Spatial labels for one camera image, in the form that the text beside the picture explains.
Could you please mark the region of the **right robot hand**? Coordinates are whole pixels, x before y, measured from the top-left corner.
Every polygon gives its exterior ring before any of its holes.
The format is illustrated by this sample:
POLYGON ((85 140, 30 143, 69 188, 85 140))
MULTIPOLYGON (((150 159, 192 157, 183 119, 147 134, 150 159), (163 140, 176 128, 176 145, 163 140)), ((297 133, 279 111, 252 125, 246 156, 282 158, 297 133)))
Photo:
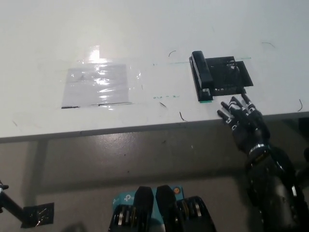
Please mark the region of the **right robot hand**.
POLYGON ((229 103, 221 102, 221 107, 228 113, 218 110, 217 114, 232 130, 237 148, 249 155, 257 147, 268 145, 270 132, 253 102, 246 94, 241 96, 242 102, 234 96, 229 103))

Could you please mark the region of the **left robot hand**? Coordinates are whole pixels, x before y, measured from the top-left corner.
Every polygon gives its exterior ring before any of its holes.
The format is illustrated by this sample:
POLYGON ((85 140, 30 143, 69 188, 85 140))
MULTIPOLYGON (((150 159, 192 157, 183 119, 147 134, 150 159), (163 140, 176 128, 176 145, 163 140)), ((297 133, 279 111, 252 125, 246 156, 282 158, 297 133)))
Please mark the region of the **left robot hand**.
POLYGON ((3 184, 1 181, 0 181, 0 213, 3 212, 3 195, 4 195, 4 191, 7 190, 9 188, 8 185, 5 185, 3 184))

